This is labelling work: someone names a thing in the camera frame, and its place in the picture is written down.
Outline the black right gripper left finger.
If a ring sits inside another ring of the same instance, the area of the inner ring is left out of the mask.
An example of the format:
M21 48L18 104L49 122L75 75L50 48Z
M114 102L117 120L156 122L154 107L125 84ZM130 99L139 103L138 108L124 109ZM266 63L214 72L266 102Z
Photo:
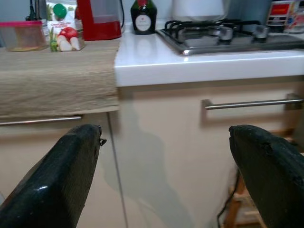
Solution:
M99 125L63 135L18 183L0 207L2 228L75 228L93 181L101 139Z

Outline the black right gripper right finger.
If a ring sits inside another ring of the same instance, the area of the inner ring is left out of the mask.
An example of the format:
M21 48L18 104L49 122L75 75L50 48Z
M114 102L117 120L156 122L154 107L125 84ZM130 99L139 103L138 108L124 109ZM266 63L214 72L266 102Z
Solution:
M229 128L230 151L268 228L304 226L304 157L286 139L252 125Z

